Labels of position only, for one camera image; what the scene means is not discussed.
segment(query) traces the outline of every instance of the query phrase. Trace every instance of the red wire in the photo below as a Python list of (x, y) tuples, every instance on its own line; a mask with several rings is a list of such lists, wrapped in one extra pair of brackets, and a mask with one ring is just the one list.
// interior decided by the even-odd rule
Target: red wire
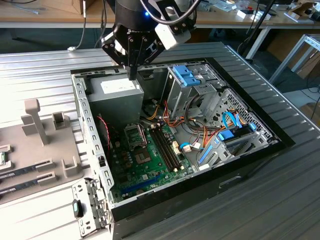
[(98, 119), (100, 119), (100, 121), (104, 124), (104, 127), (106, 129), (106, 134), (107, 134), (107, 138), (108, 138), (108, 150), (110, 150), (110, 138), (109, 138), (109, 130), (108, 130), (108, 126), (105, 122), (105, 120), (103, 120), (102, 117), (96, 116)]

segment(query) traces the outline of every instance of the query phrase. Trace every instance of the ram slot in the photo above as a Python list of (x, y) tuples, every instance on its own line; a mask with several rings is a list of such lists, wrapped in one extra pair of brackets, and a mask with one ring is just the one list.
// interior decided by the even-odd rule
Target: ram slot
[(173, 161), (173, 165), (178, 169), (181, 167), (181, 164), (179, 163), (179, 161), (176, 158), (176, 155), (174, 154), (174, 151), (172, 150), (171, 146), (168, 144), (163, 132), (161, 131), (161, 129), (158, 130), (158, 135), (161, 139), (161, 141), (164, 143), (164, 147), (166, 148), (166, 150), (168, 151), (168, 153), (171, 156), (171, 159)]
[(179, 168), (181, 165), (178, 162), (177, 158), (172, 152), (171, 147), (168, 145), (165, 137), (163, 136), (162, 131), (158, 129), (154, 129), (151, 131), (151, 137), (154, 139), (156, 146), (160, 150), (160, 154), (170, 172), (172, 172), (175, 168)]

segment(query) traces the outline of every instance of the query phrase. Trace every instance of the green circuit board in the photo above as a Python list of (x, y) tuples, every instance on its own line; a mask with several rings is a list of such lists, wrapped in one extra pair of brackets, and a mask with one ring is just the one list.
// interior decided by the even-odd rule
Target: green circuit board
[[(175, 140), (168, 126), (161, 127), (161, 131), (169, 135), (171, 141)], [(115, 184), (111, 192), (116, 203), (194, 172), (184, 156), (176, 157), (183, 167), (176, 171), (169, 171), (150, 135), (150, 130), (147, 128), (144, 133), (147, 141), (146, 148), (130, 151), (126, 136), (120, 134), (120, 146), (112, 150), (111, 172)]]

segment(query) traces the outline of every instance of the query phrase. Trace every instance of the sticker label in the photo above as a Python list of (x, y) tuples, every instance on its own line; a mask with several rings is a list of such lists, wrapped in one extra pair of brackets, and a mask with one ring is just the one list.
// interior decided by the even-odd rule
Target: sticker label
[(9, 192), (13, 192), (13, 191), (15, 191), (16, 189), (13, 187), (13, 188), (10, 188), (10, 189), (8, 189), (8, 190), (5, 190), (5, 191), (0, 191), (0, 195), (1, 194), (6, 194), (6, 193), (9, 193)]
[(101, 83), (101, 87), (104, 94), (112, 94), (136, 89), (133, 81), (130, 81), (129, 78), (103, 81)]
[(0, 176), (0, 179), (5, 179), (5, 178), (8, 178), (8, 177), (11, 177), (11, 176), (14, 176), (14, 175), (15, 175), (15, 173), (12, 172), (12, 173), (9, 173), (7, 175)]

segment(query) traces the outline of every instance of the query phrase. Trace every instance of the black pole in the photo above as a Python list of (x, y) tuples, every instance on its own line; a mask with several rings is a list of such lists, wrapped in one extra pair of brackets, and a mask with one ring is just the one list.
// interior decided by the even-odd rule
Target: black pole
[(253, 32), (250, 34), (249, 38), (243, 43), (242, 47), (239, 49), (239, 54), (241, 56), (243, 56), (243, 54), (245, 53), (246, 49), (248, 46), (250, 46), (253, 41), (255, 40), (255, 35), (256, 33), (259, 31), (259, 28), (262, 24), (262, 22), (264, 21), (265, 17), (267, 16), (268, 12), (270, 11), (271, 7), (273, 6), (273, 4), (275, 3), (276, 0), (272, 0), (269, 5), (265, 8), (265, 11), (263, 12), (263, 15), (261, 16), (261, 18), (259, 19), (258, 23), (256, 24)]

